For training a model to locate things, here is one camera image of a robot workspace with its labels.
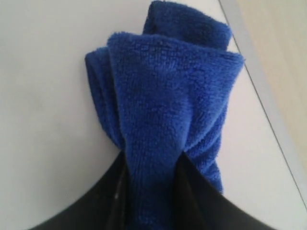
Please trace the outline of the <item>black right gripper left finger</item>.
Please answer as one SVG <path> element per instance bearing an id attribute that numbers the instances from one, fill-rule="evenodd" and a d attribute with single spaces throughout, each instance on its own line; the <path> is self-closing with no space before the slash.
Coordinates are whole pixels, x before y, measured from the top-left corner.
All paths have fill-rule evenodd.
<path id="1" fill-rule="evenodd" d="M 124 230 L 128 171 L 120 153 L 104 176 L 79 200 L 34 230 Z"/>

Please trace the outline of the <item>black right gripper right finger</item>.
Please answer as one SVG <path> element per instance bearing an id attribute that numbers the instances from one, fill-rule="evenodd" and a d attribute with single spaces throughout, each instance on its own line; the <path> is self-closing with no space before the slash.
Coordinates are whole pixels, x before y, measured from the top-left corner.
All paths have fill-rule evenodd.
<path id="1" fill-rule="evenodd" d="M 176 165 L 177 230 L 272 230 L 240 209 L 201 175 L 185 153 Z"/>

